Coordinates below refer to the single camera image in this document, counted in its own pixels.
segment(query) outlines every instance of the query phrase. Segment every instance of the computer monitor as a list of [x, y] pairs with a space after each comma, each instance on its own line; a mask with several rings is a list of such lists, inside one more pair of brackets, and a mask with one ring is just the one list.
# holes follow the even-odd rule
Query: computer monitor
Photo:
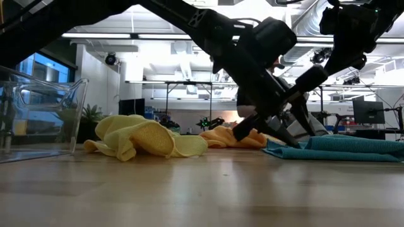
[[385, 124], [383, 102], [353, 101], [353, 115], [357, 124]]
[[134, 111], [135, 114], [140, 116], [145, 116], [145, 99], [138, 98], [134, 100]]
[[119, 101], [119, 115], [133, 115], [134, 110], [134, 100], [120, 100]]

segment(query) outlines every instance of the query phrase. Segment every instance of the desk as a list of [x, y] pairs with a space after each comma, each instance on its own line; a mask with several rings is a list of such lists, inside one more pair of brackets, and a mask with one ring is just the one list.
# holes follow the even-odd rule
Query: desk
[[76, 153], [0, 165], [1, 226], [397, 227], [403, 164], [210, 149], [121, 163]]
[[382, 139], [386, 140], [386, 134], [398, 134], [400, 136], [400, 130], [393, 129], [361, 129], [356, 130], [354, 136], [366, 138], [366, 139]]

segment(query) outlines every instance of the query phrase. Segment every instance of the yellow towel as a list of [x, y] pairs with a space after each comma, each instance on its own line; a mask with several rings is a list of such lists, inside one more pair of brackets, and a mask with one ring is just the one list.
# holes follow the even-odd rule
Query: yellow towel
[[266, 147], [267, 139], [285, 144], [274, 137], [258, 133], [256, 129], [251, 130], [250, 134], [239, 142], [235, 139], [232, 129], [224, 126], [218, 126], [213, 130], [202, 132], [200, 136], [208, 142], [209, 148], [261, 149]]
[[208, 149], [200, 136], [180, 136], [139, 115], [107, 117], [98, 123], [95, 133], [104, 143], [87, 140], [84, 149], [98, 150], [121, 161], [130, 160], [141, 150], [170, 158], [197, 156]]

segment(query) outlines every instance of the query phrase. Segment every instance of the teal towel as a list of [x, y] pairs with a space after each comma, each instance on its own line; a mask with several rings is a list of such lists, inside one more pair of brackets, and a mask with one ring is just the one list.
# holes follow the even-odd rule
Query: teal towel
[[288, 160], [404, 161], [404, 143], [352, 136], [315, 136], [302, 149], [268, 141], [263, 151]]

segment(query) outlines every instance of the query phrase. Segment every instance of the transparent container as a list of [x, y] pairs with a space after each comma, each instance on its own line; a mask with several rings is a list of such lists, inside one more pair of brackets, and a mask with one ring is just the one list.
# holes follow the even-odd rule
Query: transparent container
[[87, 84], [50, 83], [0, 66], [0, 163], [72, 154]]

